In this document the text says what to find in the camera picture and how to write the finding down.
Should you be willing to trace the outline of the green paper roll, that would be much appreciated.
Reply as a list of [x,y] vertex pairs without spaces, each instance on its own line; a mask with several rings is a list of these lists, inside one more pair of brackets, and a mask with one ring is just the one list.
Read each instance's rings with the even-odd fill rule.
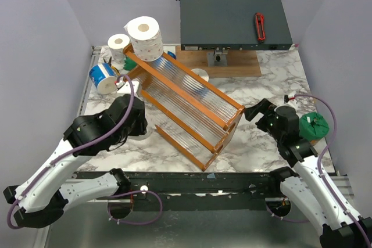
[[299,119],[299,135],[315,145],[329,132],[328,122],[316,112],[304,114]]

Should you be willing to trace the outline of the white red-dotted paper roll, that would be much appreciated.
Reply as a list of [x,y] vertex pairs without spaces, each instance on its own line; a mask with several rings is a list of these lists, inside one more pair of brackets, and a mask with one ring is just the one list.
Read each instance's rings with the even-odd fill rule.
[[130,20],[124,29],[139,59],[152,62],[162,56],[163,41],[156,19],[150,16],[140,16]]

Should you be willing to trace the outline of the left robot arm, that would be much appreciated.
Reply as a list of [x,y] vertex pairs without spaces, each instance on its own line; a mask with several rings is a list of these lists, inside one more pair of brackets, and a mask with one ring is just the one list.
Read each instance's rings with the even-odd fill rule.
[[129,136],[145,135],[147,125],[145,103],[130,94],[117,97],[100,113],[77,117],[52,155],[31,178],[3,191],[10,204],[8,226],[43,228],[78,204],[99,197],[124,198],[131,183],[118,168],[77,185],[66,181],[99,152],[121,146]]

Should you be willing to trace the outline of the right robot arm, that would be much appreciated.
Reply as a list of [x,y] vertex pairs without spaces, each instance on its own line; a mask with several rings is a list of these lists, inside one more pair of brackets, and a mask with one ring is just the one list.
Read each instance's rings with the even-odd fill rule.
[[267,99],[245,109],[245,118],[252,121],[261,113],[256,126],[273,137],[280,156],[289,164],[270,172],[268,192],[286,196],[296,205],[319,235],[322,247],[371,247],[371,218],[362,215],[326,173],[312,144],[301,137],[300,118],[286,96],[276,106]]

